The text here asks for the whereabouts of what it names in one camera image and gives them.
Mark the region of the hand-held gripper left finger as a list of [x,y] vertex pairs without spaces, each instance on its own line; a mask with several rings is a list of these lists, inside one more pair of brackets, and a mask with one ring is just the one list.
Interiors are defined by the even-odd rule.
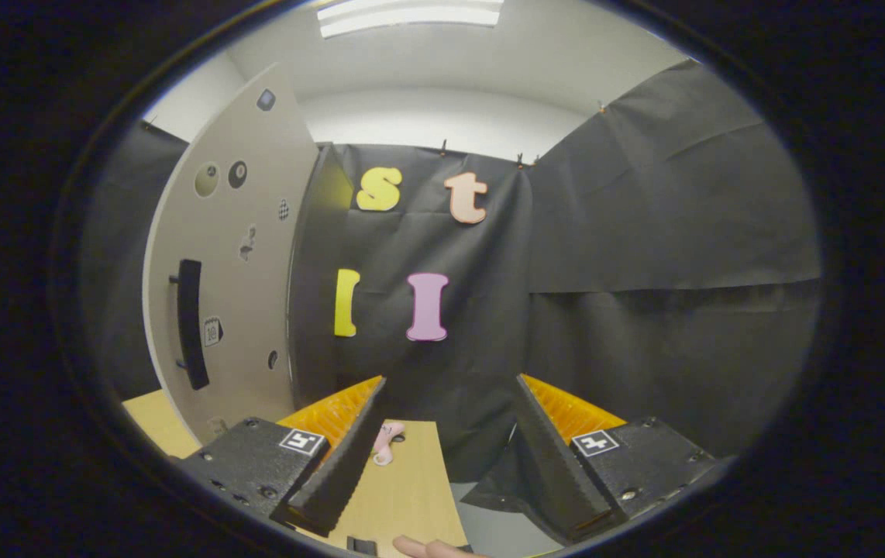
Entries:
[[177,465],[241,511],[327,536],[381,431],[386,385],[366,379],[278,422],[248,416]]

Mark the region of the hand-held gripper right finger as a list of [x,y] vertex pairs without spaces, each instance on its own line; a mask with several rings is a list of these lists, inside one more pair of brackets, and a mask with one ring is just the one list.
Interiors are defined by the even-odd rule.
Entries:
[[645,515],[718,466],[656,417],[628,422],[527,374],[516,379],[516,415],[539,514],[568,543]]

